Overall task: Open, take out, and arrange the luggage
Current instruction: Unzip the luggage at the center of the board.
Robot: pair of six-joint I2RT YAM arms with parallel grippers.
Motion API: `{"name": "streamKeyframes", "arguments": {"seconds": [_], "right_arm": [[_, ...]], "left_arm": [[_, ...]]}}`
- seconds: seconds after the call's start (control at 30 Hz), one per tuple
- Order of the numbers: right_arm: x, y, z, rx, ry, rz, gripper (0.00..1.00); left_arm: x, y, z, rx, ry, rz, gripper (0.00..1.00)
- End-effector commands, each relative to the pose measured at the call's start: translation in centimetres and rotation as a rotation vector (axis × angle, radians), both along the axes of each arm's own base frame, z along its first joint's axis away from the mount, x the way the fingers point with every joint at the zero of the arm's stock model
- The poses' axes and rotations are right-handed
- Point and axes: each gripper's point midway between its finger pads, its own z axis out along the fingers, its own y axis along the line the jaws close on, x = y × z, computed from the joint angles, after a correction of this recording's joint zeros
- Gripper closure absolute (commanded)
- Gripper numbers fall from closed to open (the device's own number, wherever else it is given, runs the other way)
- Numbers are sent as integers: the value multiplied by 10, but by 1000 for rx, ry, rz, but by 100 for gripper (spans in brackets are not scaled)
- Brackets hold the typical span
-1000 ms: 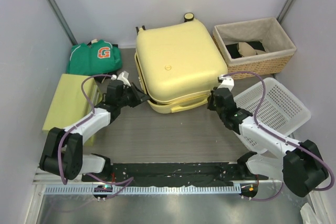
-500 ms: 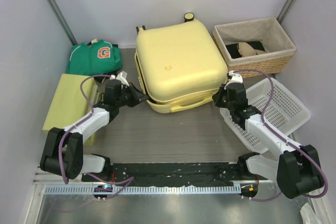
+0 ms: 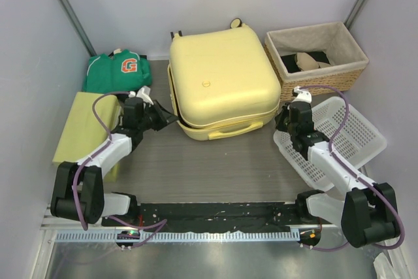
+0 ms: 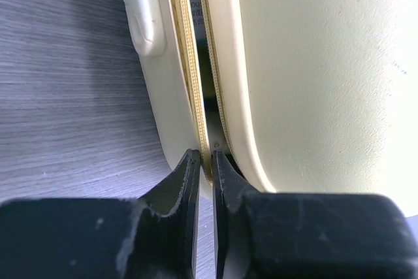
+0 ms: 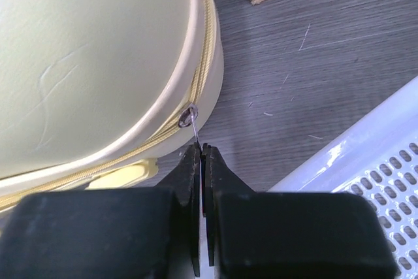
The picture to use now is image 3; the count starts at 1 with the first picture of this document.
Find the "yellow hard-shell suitcase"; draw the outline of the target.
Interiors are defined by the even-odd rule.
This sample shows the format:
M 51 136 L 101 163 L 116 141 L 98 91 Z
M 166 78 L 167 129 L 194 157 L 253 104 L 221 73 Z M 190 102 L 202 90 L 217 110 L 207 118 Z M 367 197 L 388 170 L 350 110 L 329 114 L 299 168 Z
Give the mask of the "yellow hard-shell suitcase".
M 262 128 L 277 113 L 281 85 L 252 28 L 171 33 L 167 67 L 178 125 L 193 140 L 226 139 Z

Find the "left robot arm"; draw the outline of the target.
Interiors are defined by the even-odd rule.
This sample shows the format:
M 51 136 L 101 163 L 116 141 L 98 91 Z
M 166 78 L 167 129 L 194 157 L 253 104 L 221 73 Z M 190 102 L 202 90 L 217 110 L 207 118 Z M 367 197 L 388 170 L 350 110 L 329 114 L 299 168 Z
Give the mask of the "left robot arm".
M 126 226 L 138 221 L 133 196 L 105 193 L 103 178 L 117 163 L 132 153 L 147 130 L 160 131 L 178 117 L 158 101 L 126 99 L 118 124 L 92 153 L 76 162 L 59 164 L 50 201 L 52 216 L 78 221 L 85 227 L 107 216 L 116 216 Z

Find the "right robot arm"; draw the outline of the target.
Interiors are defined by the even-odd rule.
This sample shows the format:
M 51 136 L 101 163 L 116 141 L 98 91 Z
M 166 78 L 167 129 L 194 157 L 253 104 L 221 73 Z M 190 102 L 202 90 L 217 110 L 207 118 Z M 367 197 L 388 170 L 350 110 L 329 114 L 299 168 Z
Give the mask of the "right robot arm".
M 300 193 L 295 216 L 302 223 L 322 218 L 342 229 L 347 243 L 355 248 L 397 238 L 404 240 L 404 227 L 398 215 L 396 195 L 388 184 L 377 184 L 359 172 L 334 149 L 332 138 L 314 127 L 311 105 L 293 101 L 282 106 L 275 118 L 274 142 L 285 159 L 313 190 Z M 305 162 L 318 167 L 331 185 L 345 195 L 339 201 L 314 184 L 279 141 L 287 134 L 292 149 Z

